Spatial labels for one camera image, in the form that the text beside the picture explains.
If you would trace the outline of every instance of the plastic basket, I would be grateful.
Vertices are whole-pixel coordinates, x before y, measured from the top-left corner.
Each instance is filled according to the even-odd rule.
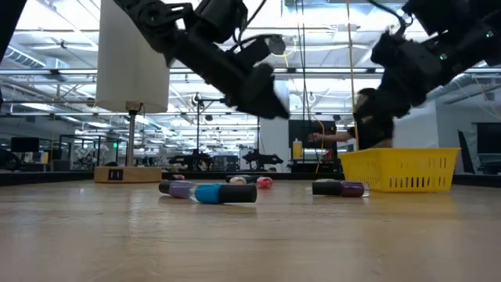
[[[368,149],[340,154],[344,177],[380,192],[449,191],[460,148]]]

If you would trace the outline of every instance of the white wall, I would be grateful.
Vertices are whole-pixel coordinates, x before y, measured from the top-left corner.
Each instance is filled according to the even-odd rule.
[[[434,102],[415,108],[395,120],[393,145],[397,148],[438,147],[437,111]]]
[[[287,82],[275,81],[275,91],[282,103],[288,108],[289,89],[287,88]],[[290,159],[289,121],[282,118],[273,120],[261,118],[260,138],[259,152],[261,154],[276,154],[283,160],[283,164],[265,165],[265,169],[275,168],[278,172],[287,172],[287,164]]]
[[[485,107],[485,109],[493,112],[491,107]],[[501,113],[501,107],[494,107],[494,109],[498,113]],[[474,123],[501,122],[494,114],[488,113],[475,103],[438,106],[437,121],[440,147],[460,147],[460,141],[457,135],[458,130],[463,131],[465,136],[472,135],[476,132]],[[474,165],[478,165],[475,161],[477,148],[475,146],[469,146],[469,148]],[[464,173],[461,154],[459,154],[458,161],[456,162],[456,173]]]

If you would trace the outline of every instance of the computer screen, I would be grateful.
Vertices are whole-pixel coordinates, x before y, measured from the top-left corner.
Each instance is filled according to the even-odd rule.
[[[15,153],[38,152],[40,139],[34,137],[12,137],[10,139],[10,151]]]
[[[501,154],[501,123],[477,124],[477,153]]]

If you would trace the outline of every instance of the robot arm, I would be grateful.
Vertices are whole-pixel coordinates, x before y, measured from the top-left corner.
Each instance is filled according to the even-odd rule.
[[[409,0],[402,10],[428,35],[425,42],[383,33],[371,60],[384,67],[377,94],[355,118],[391,114],[397,118],[426,101],[429,91],[484,60],[501,63],[501,2],[489,0]]]
[[[254,66],[270,54],[264,38],[256,38],[238,53],[223,51],[215,44],[230,39],[247,22],[242,0],[203,0],[196,10],[189,3],[114,1],[151,48],[164,54],[168,66],[179,60],[224,93],[227,106],[264,118],[289,117],[273,88],[273,68],[267,63]],[[178,20],[184,21],[184,29],[178,28]]]

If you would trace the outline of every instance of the black shirt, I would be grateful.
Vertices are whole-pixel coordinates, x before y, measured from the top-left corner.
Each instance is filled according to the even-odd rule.
[[[391,116],[373,117],[365,123],[357,122],[359,150],[372,148],[386,139],[393,139],[394,127]],[[348,134],[355,138],[355,128],[350,128]]]

